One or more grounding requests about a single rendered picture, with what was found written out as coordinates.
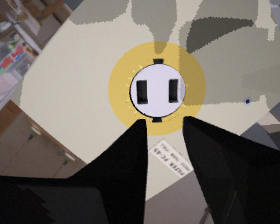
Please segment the white round filter cartridge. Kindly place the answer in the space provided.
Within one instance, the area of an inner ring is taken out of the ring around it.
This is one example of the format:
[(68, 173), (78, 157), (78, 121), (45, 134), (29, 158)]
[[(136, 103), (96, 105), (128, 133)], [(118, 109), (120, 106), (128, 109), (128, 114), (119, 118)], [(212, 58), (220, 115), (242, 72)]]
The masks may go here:
[(153, 63), (136, 72), (129, 84), (133, 104), (148, 116), (171, 115), (184, 99), (183, 77), (161, 60)]

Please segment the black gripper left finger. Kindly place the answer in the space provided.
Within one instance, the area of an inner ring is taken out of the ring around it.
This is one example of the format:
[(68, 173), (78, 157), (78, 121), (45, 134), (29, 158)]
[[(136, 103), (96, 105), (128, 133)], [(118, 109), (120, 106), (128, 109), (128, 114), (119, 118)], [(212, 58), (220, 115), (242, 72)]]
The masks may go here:
[(147, 121), (67, 179), (0, 176), (0, 224), (144, 224)]

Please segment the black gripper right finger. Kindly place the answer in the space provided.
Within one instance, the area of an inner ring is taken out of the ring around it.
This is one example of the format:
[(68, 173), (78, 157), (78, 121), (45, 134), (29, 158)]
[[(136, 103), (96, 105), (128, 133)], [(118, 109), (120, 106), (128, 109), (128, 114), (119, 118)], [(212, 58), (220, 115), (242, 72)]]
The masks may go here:
[(280, 224), (280, 151), (193, 116), (183, 139), (213, 224)]

